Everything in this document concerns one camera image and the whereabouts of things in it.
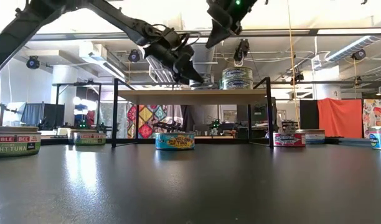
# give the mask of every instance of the black metal frame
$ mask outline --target black metal frame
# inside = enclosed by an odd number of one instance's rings
[[[123,82],[122,80],[115,78],[114,80],[114,89],[113,89],[113,124],[112,124],[112,134],[111,140],[107,140],[107,143],[111,143],[111,147],[117,147],[118,143],[120,144],[154,144],[154,139],[139,139],[138,130],[139,130],[139,105],[136,105],[136,126],[135,126],[135,138],[134,139],[118,139],[117,138],[117,114],[118,114],[118,86],[120,82],[128,87],[130,90],[135,90],[129,84]],[[266,140],[261,139],[260,142],[256,142],[256,139],[253,140],[252,136],[252,106],[247,105],[248,113],[248,138],[247,139],[195,139],[196,144],[249,144],[257,143],[262,145],[267,145],[273,149],[273,105],[271,97],[271,78],[266,77],[260,83],[254,86],[254,89],[258,88],[261,84],[266,83],[266,100],[268,103],[268,132],[269,132],[269,143],[265,144]]]
[[[98,114],[96,116],[96,125],[99,125],[102,83],[54,83],[54,84],[52,84],[52,86],[56,86],[55,120],[54,120],[54,125],[53,125],[54,129],[57,127],[59,95],[65,91],[65,89],[64,89],[64,90],[62,90],[62,92],[60,92],[60,87],[61,86],[81,87],[81,86],[87,86],[87,85],[96,85],[99,87],[99,90],[98,90],[98,106],[96,107],[96,110],[98,111]]]

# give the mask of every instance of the black metal leg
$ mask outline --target black metal leg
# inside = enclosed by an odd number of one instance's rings
[[[96,108],[97,115],[96,115],[96,128],[99,127],[99,118],[100,118],[100,110],[101,110],[101,92],[102,92],[102,85],[99,84],[99,92],[98,92],[98,106]]]
[[[60,85],[56,85],[56,99],[55,99],[55,121],[54,125],[52,126],[52,129],[55,129],[57,127],[57,120],[58,120],[58,105],[59,105],[59,89]]]
[[[117,110],[118,110],[118,79],[115,78],[113,89],[113,124],[111,125],[111,147],[115,148],[117,143]]]
[[[138,139],[138,134],[139,134],[139,105],[136,105],[135,139]]]
[[[266,77],[266,102],[268,104],[268,134],[270,140],[270,148],[273,149],[273,107],[270,77]]]
[[[248,140],[253,139],[253,130],[252,130],[252,106],[247,105],[247,121],[248,121]]]

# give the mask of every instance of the ceiling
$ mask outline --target ceiling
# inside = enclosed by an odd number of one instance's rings
[[[292,28],[310,29],[317,27],[377,27],[381,24],[381,1],[369,0],[361,5],[356,0],[288,0]],[[256,3],[252,12],[242,21],[245,29],[288,29],[287,0],[270,1],[266,6],[263,0]],[[25,0],[5,0],[0,2],[0,30],[14,18],[14,10],[23,8]],[[205,0],[125,0],[111,2],[127,16],[144,19],[147,22],[165,24],[179,30],[205,30],[211,26],[211,20],[206,13]],[[82,9],[63,15],[53,23],[43,27],[41,33],[92,33],[92,32],[120,32],[119,29],[107,23],[88,9]],[[310,57],[316,50],[321,58],[326,52],[335,52],[359,39],[357,36],[317,37],[315,49],[314,37],[293,37],[293,50],[296,54],[294,64]],[[83,40],[65,41],[34,41],[23,48],[21,54],[29,56],[32,50],[60,50],[65,57],[40,57],[41,61],[49,65],[77,64],[84,61],[79,57],[79,45]],[[128,39],[117,40],[90,40],[94,44],[103,44],[114,53],[129,73],[132,82],[151,82],[146,73],[149,64],[145,60],[139,63],[128,62],[128,52],[137,49]],[[215,48],[212,60],[203,57],[207,49],[203,44],[195,44],[197,51],[194,62],[216,62],[211,66],[211,73],[218,80],[222,70],[233,66],[233,52],[238,45],[239,38],[229,38]],[[290,38],[289,37],[250,37],[250,51],[247,58],[258,62],[244,61],[244,66],[253,68],[254,79],[270,76],[273,80],[286,78],[286,71],[291,68]],[[365,48],[368,58],[357,64],[357,75],[366,80],[381,78],[381,40]],[[303,64],[303,70],[310,70],[309,60]],[[355,76],[354,65],[345,60],[339,62],[340,79],[351,80]],[[111,77],[110,73],[98,65],[82,65],[80,77],[83,79],[97,79]],[[366,89],[375,86],[366,85]]]

